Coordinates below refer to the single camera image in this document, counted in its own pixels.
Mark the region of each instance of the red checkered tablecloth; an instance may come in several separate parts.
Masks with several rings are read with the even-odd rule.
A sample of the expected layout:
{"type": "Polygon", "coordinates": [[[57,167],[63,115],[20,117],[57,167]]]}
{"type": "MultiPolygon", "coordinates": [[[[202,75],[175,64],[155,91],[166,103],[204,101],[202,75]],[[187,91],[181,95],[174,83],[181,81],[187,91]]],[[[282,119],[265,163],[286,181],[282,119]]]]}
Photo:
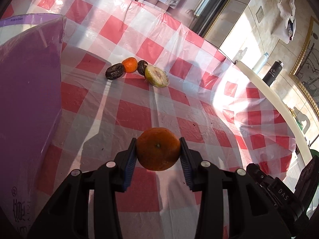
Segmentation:
{"type": "MultiPolygon", "coordinates": [[[[62,118],[42,165],[37,213],[71,170],[98,168],[151,127],[185,137],[219,168],[254,162],[284,178],[295,150],[290,128],[231,61],[187,27],[131,0],[13,0],[4,17],[46,12],[67,23],[62,118]],[[170,85],[155,88],[137,72],[108,81],[106,69],[127,57],[162,68],[170,85]]],[[[194,238],[200,196],[186,186],[180,161],[161,172],[137,163],[130,188],[116,195],[123,238],[194,238]]]]}

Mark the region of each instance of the picture frame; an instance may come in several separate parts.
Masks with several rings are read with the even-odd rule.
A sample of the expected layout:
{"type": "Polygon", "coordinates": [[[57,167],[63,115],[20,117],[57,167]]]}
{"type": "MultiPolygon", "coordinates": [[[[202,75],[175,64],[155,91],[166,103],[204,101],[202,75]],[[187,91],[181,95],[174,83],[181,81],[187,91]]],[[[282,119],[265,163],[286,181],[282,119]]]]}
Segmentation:
{"type": "Polygon", "coordinates": [[[311,17],[308,34],[289,76],[302,90],[319,117],[319,22],[311,17]]]}

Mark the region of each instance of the orange fruit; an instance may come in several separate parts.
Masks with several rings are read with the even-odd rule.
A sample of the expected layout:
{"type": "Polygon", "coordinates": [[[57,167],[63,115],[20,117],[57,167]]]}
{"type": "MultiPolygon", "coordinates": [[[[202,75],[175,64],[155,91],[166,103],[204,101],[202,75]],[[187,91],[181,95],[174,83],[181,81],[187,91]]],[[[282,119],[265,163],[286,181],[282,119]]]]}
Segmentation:
{"type": "Polygon", "coordinates": [[[180,151],[178,137],[163,127],[144,131],[136,141],[138,161],[151,171],[163,171],[172,167],[178,160],[180,151]]]}
{"type": "Polygon", "coordinates": [[[134,57],[129,57],[123,60],[122,65],[124,65],[125,72],[135,72],[138,68],[138,61],[134,57]]]}

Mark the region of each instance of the cut fruit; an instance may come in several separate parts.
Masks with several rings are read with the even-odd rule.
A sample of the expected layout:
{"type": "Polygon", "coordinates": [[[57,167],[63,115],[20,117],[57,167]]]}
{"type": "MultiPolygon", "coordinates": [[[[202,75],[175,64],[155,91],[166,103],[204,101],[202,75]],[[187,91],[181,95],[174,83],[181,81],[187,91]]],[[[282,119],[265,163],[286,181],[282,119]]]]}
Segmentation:
{"type": "Polygon", "coordinates": [[[151,85],[158,88],[163,88],[169,85],[166,72],[153,65],[147,65],[145,69],[145,78],[151,85]]]}

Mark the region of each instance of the electrical outlet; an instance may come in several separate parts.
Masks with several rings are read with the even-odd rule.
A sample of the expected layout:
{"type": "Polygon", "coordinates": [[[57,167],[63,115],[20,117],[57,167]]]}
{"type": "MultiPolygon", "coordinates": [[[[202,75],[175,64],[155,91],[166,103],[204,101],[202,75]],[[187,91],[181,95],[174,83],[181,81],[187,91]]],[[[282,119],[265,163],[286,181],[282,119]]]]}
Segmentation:
{"type": "Polygon", "coordinates": [[[256,13],[256,17],[257,17],[258,23],[261,23],[262,19],[264,18],[264,11],[262,7],[259,8],[258,12],[256,13]]]}

